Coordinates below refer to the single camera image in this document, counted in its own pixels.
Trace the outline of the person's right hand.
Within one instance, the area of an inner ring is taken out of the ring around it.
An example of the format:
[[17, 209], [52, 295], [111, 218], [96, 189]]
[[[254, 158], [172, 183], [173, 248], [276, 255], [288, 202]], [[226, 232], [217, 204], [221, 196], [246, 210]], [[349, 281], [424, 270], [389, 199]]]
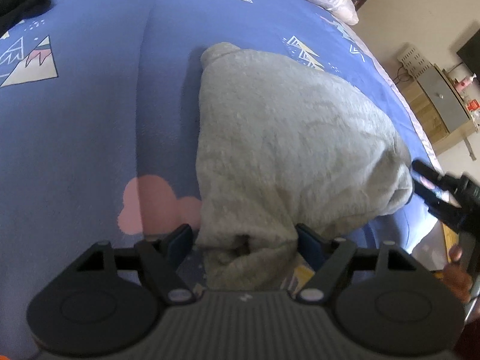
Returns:
[[450, 263], [442, 270], [442, 283], [462, 303], [470, 302], [470, 290], [473, 287], [472, 277], [461, 267], [460, 260], [463, 250], [459, 244], [454, 244], [448, 252]]

